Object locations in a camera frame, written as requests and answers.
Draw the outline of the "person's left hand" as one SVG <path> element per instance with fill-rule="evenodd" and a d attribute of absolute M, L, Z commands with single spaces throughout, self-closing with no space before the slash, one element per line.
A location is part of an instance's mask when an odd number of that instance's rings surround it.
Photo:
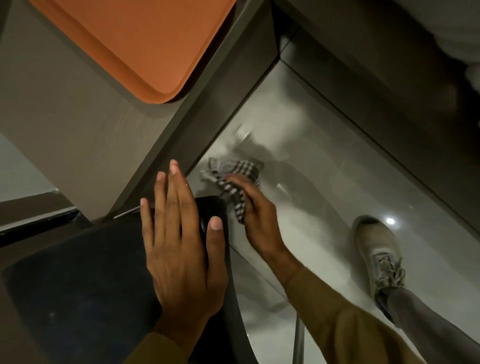
<path fill-rule="evenodd" d="M 167 238 L 168 182 L 169 172 L 157 174 L 154 184 L 155 243 L 151 256 L 146 255 L 146 266 L 162 308 L 159 331 L 189 356 L 208 320 L 222 308 L 229 276 L 226 285 L 207 285 L 206 240 L 204 244 L 195 197 L 184 176 L 181 237 L 180 240 Z"/>

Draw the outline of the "person's right hand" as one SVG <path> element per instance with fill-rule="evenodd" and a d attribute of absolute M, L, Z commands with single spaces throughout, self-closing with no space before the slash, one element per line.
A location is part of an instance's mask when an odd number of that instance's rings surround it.
<path fill-rule="evenodd" d="M 301 267 L 282 239 L 275 205 L 264 194 L 259 220 L 244 222 L 244 226 L 250 244 L 280 282 Z"/>

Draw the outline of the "grey checkered cloth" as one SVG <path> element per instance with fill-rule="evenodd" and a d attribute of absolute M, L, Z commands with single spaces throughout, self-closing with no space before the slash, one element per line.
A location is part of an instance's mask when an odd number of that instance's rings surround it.
<path fill-rule="evenodd" d="M 201 178 L 212 183 L 220 192 L 220 197 L 231 203 L 238 223 L 244 224 L 244 191 L 226 177 L 239 174 L 246 177 L 256 187 L 260 187 L 260 169 L 249 160 L 219 160 L 209 158 L 206 169 L 201 170 Z"/>

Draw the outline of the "person's left forearm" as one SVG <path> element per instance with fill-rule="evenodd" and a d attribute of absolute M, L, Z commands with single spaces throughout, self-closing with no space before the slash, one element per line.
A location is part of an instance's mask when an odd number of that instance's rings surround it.
<path fill-rule="evenodd" d="M 180 346 L 163 334 L 147 334 L 123 364 L 187 364 Z"/>

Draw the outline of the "person's right forearm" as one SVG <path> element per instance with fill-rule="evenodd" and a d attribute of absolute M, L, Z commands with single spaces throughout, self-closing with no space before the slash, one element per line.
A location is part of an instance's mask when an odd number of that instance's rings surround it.
<path fill-rule="evenodd" d="M 327 364 L 423 364 L 399 334 L 331 288 L 285 246 L 261 257 Z"/>

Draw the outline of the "black chair seat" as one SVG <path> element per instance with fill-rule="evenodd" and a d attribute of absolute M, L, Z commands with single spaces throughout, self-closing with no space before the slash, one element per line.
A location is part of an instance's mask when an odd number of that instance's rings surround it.
<path fill-rule="evenodd" d="M 122 364 L 161 315 L 139 213 L 10 265 L 7 291 L 50 364 Z"/>

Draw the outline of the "metal chair leg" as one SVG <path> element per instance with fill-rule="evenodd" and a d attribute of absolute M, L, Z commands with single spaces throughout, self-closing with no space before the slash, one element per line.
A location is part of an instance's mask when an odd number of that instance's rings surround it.
<path fill-rule="evenodd" d="M 296 314 L 295 337 L 293 343 L 292 364 L 304 364 L 304 340 L 305 340 L 305 325 Z"/>

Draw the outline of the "beige lace-up shoe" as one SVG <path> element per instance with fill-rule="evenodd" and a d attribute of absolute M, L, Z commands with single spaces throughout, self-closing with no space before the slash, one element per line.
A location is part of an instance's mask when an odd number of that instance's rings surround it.
<path fill-rule="evenodd" d="M 402 253 L 393 231 L 369 215 L 362 215 L 353 227 L 353 240 L 364 260 L 373 299 L 384 288 L 405 287 Z"/>

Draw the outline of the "orange cushion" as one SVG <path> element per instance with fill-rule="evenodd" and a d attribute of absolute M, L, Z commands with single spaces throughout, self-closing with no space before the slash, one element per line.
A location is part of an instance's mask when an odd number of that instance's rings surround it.
<path fill-rule="evenodd" d="M 174 99 L 236 0 L 29 0 L 139 100 Z"/>

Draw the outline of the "person's grey trouser leg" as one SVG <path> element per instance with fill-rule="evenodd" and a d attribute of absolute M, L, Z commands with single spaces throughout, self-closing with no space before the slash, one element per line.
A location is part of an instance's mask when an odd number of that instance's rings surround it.
<path fill-rule="evenodd" d="M 375 304 L 402 330 L 427 364 L 480 364 L 480 343 L 406 288 L 381 288 Z"/>

